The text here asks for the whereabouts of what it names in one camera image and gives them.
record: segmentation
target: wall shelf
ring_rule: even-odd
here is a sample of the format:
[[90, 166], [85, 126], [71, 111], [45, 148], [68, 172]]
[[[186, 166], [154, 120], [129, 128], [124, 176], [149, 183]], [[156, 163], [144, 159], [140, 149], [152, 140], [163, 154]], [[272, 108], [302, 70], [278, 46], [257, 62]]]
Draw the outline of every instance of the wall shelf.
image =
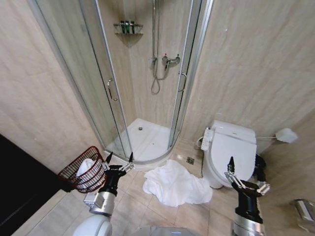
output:
[[127, 35], [139, 35], [139, 34], [143, 34], [141, 32], [142, 30], [142, 27], [143, 25], [140, 25], [140, 24], [134, 24], [133, 26], [132, 25], [129, 25], [129, 32], [128, 30], [126, 29], [126, 24], [124, 24], [124, 28], [125, 28], [125, 31], [123, 32], [123, 29], [122, 29], [122, 26], [121, 24], [114, 24], [114, 27], [116, 29], [116, 32], [115, 34], [127, 34]]

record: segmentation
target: black cabinet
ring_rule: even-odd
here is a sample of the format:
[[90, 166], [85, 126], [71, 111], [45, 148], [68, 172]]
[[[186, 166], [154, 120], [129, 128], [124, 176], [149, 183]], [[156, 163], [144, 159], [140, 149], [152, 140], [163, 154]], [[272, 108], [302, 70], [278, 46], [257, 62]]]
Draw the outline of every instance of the black cabinet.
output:
[[0, 234], [11, 235], [59, 189], [57, 175], [0, 135]]

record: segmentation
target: shower door handle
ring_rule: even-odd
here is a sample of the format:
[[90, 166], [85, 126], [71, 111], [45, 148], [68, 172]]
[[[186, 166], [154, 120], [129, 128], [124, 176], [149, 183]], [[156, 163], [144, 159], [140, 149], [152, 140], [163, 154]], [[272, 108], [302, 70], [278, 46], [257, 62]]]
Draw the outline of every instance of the shower door handle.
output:
[[116, 102], [118, 99], [117, 99], [117, 98], [113, 98], [112, 92], [111, 92], [111, 90], [110, 90], [110, 82], [112, 82], [112, 81], [113, 81], [112, 79], [110, 79], [110, 80], [107, 81], [107, 89], [108, 89], [108, 92], [109, 92], [110, 99], [112, 99], [113, 101]]
[[186, 86], [187, 74], [185, 74], [185, 73], [182, 72], [181, 75], [184, 75], [184, 76], [185, 76], [184, 87], [183, 87], [182, 89], [179, 89], [178, 92], [184, 91], [185, 86]]

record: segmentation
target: bidet control panel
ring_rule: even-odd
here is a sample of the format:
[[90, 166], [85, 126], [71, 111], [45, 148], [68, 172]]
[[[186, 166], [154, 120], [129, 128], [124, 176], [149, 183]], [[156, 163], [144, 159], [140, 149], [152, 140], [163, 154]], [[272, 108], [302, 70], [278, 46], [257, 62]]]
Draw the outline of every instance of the bidet control panel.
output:
[[201, 150], [209, 150], [210, 142], [212, 141], [213, 130], [210, 127], [205, 129], [205, 133], [202, 138]]

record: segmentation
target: shower enclosure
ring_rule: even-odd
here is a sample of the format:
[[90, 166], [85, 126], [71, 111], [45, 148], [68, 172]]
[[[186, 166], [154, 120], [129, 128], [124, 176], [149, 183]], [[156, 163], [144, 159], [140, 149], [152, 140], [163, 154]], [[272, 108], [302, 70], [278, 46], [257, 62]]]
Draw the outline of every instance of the shower enclosure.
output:
[[105, 151], [136, 165], [179, 137], [212, 0], [29, 0]]

